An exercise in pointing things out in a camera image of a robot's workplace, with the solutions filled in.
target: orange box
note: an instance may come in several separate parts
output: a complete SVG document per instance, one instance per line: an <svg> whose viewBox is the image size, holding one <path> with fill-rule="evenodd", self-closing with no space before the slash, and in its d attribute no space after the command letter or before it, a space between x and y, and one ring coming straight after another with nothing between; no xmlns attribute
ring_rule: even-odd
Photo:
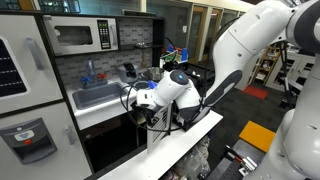
<svg viewBox="0 0 320 180"><path fill-rule="evenodd" d="M249 121L243 128L239 137L252 146L267 152L274 138L275 133L259 124Z"/></svg>

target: orange mat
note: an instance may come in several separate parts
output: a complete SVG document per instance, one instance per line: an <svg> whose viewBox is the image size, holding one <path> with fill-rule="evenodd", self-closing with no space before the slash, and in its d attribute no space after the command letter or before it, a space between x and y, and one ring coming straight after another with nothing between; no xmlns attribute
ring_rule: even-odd
<svg viewBox="0 0 320 180"><path fill-rule="evenodd" d="M249 121L239 137L256 148L267 152L275 133L259 124Z"/></svg>
<svg viewBox="0 0 320 180"><path fill-rule="evenodd" d="M264 99L267 97L267 95L269 94L268 91L266 90L263 90L263 89L260 89L260 88L256 88L256 87L253 87L253 86L247 86L243 92L247 93L247 94L250 94L252 96L255 96L257 98L260 98L260 99Z"/></svg>

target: blue object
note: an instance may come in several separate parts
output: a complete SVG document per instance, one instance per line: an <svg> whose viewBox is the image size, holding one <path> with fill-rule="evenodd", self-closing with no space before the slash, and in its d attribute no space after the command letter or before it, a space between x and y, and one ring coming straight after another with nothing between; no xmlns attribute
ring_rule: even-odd
<svg viewBox="0 0 320 180"><path fill-rule="evenodd" d="M181 51L181 62L186 62L188 61L188 49L183 48Z"/></svg>
<svg viewBox="0 0 320 180"><path fill-rule="evenodd" d="M168 45L167 51L169 51L169 52L173 52L174 51L172 44Z"/></svg>
<svg viewBox="0 0 320 180"><path fill-rule="evenodd" d="M150 89L154 89L158 84L154 81L148 81L148 85Z"/></svg>
<svg viewBox="0 0 320 180"><path fill-rule="evenodd" d="M84 82L84 83L89 82L89 81L90 81L90 77L82 77L80 79L80 82Z"/></svg>

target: backsplash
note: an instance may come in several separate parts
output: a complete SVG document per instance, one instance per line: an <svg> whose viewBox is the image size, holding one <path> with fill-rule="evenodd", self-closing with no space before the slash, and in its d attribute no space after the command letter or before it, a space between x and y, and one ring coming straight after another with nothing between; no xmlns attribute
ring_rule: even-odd
<svg viewBox="0 0 320 180"><path fill-rule="evenodd" d="M152 43L152 20L120 19L118 22L121 45L136 44L139 42Z"/></svg>
<svg viewBox="0 0 320 180"><path fill-rule="evenodd" d="M96 74L106 73L108 77L117 75L116 67L130 62L141 65L143 54L148 66L151 67L152 49L136 49L97 54L74 55L56 58L56 64L65 86L81 86L80 78L88 76L88 59L92 59Z"/></svg>

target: storage shelf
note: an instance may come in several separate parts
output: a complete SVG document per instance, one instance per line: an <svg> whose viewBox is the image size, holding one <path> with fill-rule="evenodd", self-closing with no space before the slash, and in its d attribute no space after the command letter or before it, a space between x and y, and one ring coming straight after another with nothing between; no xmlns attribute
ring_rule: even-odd
<svg viewBox="0 0 320 180"><path fill-rule="evenodd" d="M263 58L263 60L275 61L275 59L270 59L270 58Z"/></svg>
<svg viewBox="0 0 320 180"><path fill-rule="evenodd" d="M270 68L266 69L266 68L259 68L259 70L263 70L263 71L270 71Z"/></svg>
<svg viewBox="0 0 320 180"><path fill-rule="evenodd" d="M261 81L265 81L265 77L264 78L256 77L256 79L261 80Z"/></svg>

